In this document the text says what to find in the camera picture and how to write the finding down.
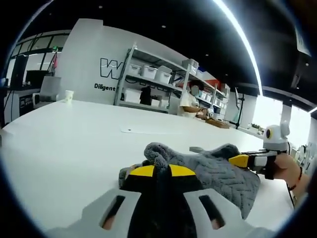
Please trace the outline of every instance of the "desk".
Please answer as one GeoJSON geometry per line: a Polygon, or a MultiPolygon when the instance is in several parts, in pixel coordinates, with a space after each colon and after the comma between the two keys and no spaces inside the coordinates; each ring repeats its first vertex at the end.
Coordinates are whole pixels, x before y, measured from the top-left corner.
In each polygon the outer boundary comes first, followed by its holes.
{"type": "MultiPolygon", "coordinates": [[[[181,153],[232,143],[241,151],[262,140],[235,129],[185,117],[88,102],[56,102],[14,120],[4,129],[3,165],[25,211],[41,229],[66,227],[82,209],[117,186],[121,168],[145,159],[160,142],[181,153]],[[143,133],[124,133],[127,128],[143,133]]],[[[292,211],[283,181],[263,179],[248,222],[280,227],[292,211]]]]}
{"type": "Polygon", "coordinates": [[[11,122],[24,114],[32,111],[33,93],[39,93],[40,89],[35,89],[31,87],[10,89],[2,88],[2,90],[7,90],[7,96],[3,99],[3,104],[5,105],[7,98],[9,97],[5,110],[4,110],[4,121],[5,123],[11,122]]]}

